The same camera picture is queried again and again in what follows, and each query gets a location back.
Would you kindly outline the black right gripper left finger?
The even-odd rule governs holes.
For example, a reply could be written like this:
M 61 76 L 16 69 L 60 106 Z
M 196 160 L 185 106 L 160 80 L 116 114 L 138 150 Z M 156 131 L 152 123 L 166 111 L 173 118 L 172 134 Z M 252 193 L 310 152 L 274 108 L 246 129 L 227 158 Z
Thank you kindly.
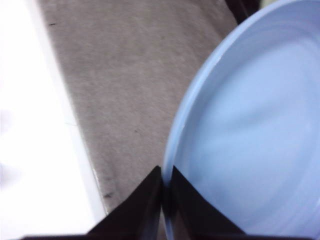
M 85 234 L 31 235 L 24 240 L 155 240 L 161 211 L 161 168 L 156 166 L 118 207 Z

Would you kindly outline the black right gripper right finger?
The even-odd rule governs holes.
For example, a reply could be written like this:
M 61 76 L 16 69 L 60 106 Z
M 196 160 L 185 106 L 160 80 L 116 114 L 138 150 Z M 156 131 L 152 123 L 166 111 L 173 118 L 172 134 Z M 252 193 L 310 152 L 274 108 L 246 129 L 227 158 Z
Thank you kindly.
M 177 166 L 167 186 L 167 236 L 181 239 L 182 221 L 192 240 L 264 240 L 320 238 L 320 205 L 302 194 L 270 193 L 255 186 L 232 190 L 226 196 L 213 193 L 208 183 L 192 184 Z

